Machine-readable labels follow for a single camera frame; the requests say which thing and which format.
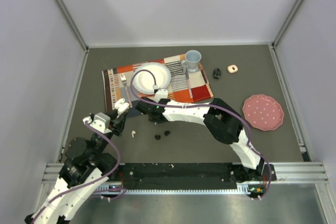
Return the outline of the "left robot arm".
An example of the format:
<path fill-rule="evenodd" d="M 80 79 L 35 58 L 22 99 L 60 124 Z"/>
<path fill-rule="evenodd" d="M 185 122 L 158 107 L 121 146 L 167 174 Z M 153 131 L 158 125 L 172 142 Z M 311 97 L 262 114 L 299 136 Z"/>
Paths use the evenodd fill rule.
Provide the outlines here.
<path fill-rule="evenodd" d="M 121 154 L 112 143 L 124 130 L 128 109 L 91 114 L 83 119 L 93 131 L 91 139 L 74 138 L 65 152 L 66 160 L 40 209 L 25 223 L 70 223 L 82 204 L 108 180 L 119 174 Z"/>

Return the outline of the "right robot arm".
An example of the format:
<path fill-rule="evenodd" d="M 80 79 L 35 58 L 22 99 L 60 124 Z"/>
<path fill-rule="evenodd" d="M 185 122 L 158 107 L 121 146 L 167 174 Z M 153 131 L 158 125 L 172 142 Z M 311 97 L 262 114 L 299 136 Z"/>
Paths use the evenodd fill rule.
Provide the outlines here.
<path fill-rule="evenodd" d="M 223 100 L 214 98 L 210 103 L 182 103 L 162 98 L 139 100 L 135 108 L 153 123 L 188 122 L 205 126 L 215 140 L 229 145 L 252 180 L 264 174 L 265 158 L 251 143 L 251 128 L 245 120 Z"/>

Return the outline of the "white earbud charging case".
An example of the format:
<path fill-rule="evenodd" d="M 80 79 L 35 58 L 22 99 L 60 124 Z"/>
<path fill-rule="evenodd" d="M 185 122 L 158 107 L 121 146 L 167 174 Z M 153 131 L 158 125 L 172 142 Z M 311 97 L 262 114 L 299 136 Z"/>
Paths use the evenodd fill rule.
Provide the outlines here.
<path fill-rule="evenodd" d="M 121 115 L 130 108 L 130 105 L 124 98 L 121 98 L 114 104 L 114 108 L 117 110 L 118 115 Z"/>

